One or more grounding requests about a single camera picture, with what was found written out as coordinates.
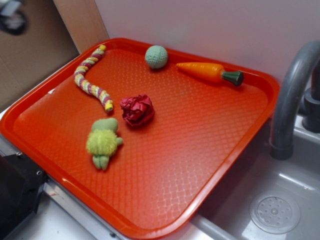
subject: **faucet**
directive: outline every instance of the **faucet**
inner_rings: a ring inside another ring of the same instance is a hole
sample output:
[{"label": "faucet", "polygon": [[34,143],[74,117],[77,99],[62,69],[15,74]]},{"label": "faucet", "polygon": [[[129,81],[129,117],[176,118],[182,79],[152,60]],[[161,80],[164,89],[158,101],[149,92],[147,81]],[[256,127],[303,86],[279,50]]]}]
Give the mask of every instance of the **faucet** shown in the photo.
[{"label": "faucet", "polygon": [[[310,77],[311,88],[305,91]],[[320,40],[308,42],[299,50],[284,77],[269,139],[270,155],[274,159],[286,160],[293,155],[293,134],[299,107],[305,115],[303,127],[320,133]]]}]

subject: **toy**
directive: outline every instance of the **toy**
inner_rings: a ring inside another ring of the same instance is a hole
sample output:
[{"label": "toy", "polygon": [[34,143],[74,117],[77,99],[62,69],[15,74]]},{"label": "toy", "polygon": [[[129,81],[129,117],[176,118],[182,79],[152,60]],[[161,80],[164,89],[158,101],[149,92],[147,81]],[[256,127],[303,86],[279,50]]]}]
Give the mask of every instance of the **toy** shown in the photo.
[{"label": "toy", "polygon": [[113,156],[123,139],[116,135],[118,121],[115,118],[100,119],[93,123],[86,142],[87,151],[97,169],[106,170],[109,159]]},{"label": "toy", "polygon": [[176,66],[198,78],[207,80],[212,83],[221,83],[227,80],[239,87],[244,81],[244,74],[241,71],[225,71],[221,64],[206,62],[184,62],[177,63]]},{"label": "toy", "polygon": [[120,107],[123,120],[133,127],[146,123],[155,115],[152,101],[146,94],[122,98]]},{"label": "toy", "polygon": [[110,95],[101,87],[91,84],[88,80],[85,79],[86,72],[98,62],[104,55],[106,50],[105,45],[100,45],[90,57],[84,60],[74,71],[74,82],[81,88],[84,92],[89,95],[95,96],[100,100],[104,110],[108,113],[114,109],[113,101]]},{"label": "toy", "polygon": [[145,62],[152,69],[160,69],[164,67],[168,61],[168,52],[162,46],[151,46],[145,53]]}]

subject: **tray rim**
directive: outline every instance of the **tray rim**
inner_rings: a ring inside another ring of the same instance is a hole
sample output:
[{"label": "tray rim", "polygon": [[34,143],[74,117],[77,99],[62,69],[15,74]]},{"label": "tray rim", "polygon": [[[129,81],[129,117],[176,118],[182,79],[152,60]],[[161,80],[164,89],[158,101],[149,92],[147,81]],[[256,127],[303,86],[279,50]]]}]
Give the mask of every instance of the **tray rim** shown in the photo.
[{"label": "tray rim", "polygon": [[[5,138],[7,138],[12,144],[14,144],[18,149],[20,149],[23,153],[27,154],[31,159],[37,160],[37,163],[40,162],[43,169],[53,177],[58,183],[60,183],[63,187],[65,187],[68,191],[74,194],[77,198],[79,198],[82,202],[84,202],[87,206],[88,203],[92,203],[92,199],[90,193],[85,189],[79,189],[75,187],[72,181],[66,180],[65,176],[68,174],[62,171],[60,167],[56,165],[47,166],[45,164],[46,156],[41,152],[38,152],[31,146],[29,143],[21,139],[22,137],[18,134],[14,133],[13,126],[14,121],[17,117],[22,114],[25,110],[27,110],[32,104],[36,103],[40,100],[45,94],[48,93],[51,89],[54,89],[58,84],[65,81],[74,73],[74,69],[85,60],[91,53],[94,51],[99,45],[106,44],[109,46],[122,46],[122,45],[133,45],[135,47],[134,51],[136,53],[142,54],[145,52],[146,48],[152,46],[152,44],[139,42],[135,40],[130,40],[127,38],[113,38],[102,41],[100,43],[95,44],[91,48],[89,48],[84,53],[80,54],[74,60],[66,64],[59,71],[48,77],[37,87],[28,92],[25,96],[20,98],[17,102],[15,102],[3,115],[0,121],[0,133],[3,134]],[[182,214],[172,223],[165,225],[156,229],[143,229],[136,225],[134,225],[129,220],[126,220],[124,216],[120,213],[112,211],[110,209],[106,209],[103,207],[106,203],[103,201],[97,202],[94,206],[89,205],[94,212],[96,212],[99,216],[101,216],[106,222],[111,224],[115,229],[120,231],[122,234],[129,238],[133,239],[154,239],[159,237],[164,237],[181,226],[184,225],[196,212],[196,210],[200,207],[202,202],[206,199],[206,197],[210,194],[210,192],[214,189],[215,185],[219,182],[219,180],[226,174],[228,169],[233,165],[233,163],[237,160],[237,157],[243,152],[246,146],[250,143],[253,137],[257,134],[258,130],[265,124],[268,118],[274,111],[276,106],[277,97],[279,94],[280,86],[278,82],[269,74],[252,70],[249,68],[245,68],[242,66],[209,59],[206,57],[196,56],[189,53],[184,53],[180,51],[176,51],[173,49],[166,48],[169,54],[169,61],[175,62],[176,58],[184,58],[187,60],[192,60],[193,62],[212,62],[222,64],[225,69],[228,70],[240,70],[245,74],[250,74],[252,76],[256,76],[261,79],[261,81],[246,81],[244,84],[251,85],[261,89],[268,98],[268,104],[262,114],[256,119],[255,123],[248,129],[245,135],[241,138],[241,140],[236,144],[235,148],[231,151],[231,153],[224,159],[218,169],[212,174],[212,177],[208,180],[208,182],[203,186],[203,188],[198,192],[192,202],[186,207],[186,209],[182,212]]]}]

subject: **orange tray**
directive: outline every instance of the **orange tray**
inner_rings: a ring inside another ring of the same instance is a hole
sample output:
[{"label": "orange tray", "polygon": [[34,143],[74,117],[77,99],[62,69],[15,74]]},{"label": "orange tray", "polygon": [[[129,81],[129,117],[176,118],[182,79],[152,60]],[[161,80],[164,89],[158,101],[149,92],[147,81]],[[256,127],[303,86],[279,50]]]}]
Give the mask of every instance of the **orange tray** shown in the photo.
[{"label": "orange tray", "polygon": [[[159,238],[196,212],[272,114],[279,85],[258,71],[170,49],[167,65],[152,70],[144,59],[149,44],[123,38],[102,44],[106,54],[85,78],[110,94],[111,115],[73,79],[97,44],[15,103],[0,131],[123,235]],[[177,70],[182,62],[220,63],[243,71],[244,82],[208,83]],[[150,97],[155,115],[130,127],[119,103],[139,94]],[[85,146],[93,122],[108,117],[119,121],[124,144],[102,171]]]}]

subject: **sink drain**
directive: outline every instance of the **sink drain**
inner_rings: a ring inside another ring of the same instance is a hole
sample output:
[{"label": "sink drain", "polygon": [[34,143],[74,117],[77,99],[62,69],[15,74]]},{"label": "sink drain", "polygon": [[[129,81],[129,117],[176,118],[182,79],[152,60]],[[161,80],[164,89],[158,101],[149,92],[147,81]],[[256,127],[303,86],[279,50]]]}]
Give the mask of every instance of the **sink drain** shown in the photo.
[{"label": "sink drain", "polygon": [[270,234],[285,234],[298,225],[300,208],[289,195],[267,191],[253,199],[250,216],[261,230]]}]

